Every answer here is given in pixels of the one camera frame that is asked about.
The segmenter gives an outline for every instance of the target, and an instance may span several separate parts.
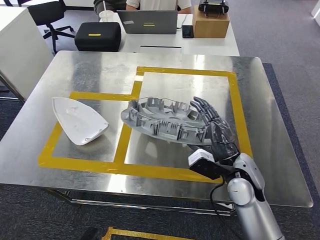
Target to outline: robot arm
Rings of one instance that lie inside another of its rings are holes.
[[[190,155],[190,170],[211,179],[226,179],[230,199],[248,240],[285,240],[264,195],[265,180],[249,155],[240,153],[232,141],[229,125],[212,106],[201,98],[191,104],[209,125],[212,146],[198,149]]]

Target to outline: white cup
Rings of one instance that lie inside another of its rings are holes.
[[[99,17],[102,20],[103,23],[112,22],[113,21],[113,12],[110,10],[102,11],[99,14]]]

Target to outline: white desk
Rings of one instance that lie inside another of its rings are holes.
[[[0,6],[0,82],[27,99],[53,58],[28,9]]]
[[[186,14],[178,14],[177,27],[180,28]],[[126,34],[119,16],[115,13],[115,22],[120,24],[122,34],[119,52],[139,53],[140,46],[181,47],[183,54],[239,56],[237,43],[230,24],[226,38],[183,38],[182,30],[177,34]],[[183,25],[192,25],[192,15],[188,14]]]

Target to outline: phone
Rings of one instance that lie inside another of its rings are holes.
[[[182,37],[184,39],[192,39],[195,36],[193,35],[193,26],[192,25],[183,25],[182,26]]]

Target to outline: white curved cover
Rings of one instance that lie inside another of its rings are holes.
[[[109,126],[94,109],[70,98],[53,97],[52,108],[68,138],[78,146],[99,137]]]

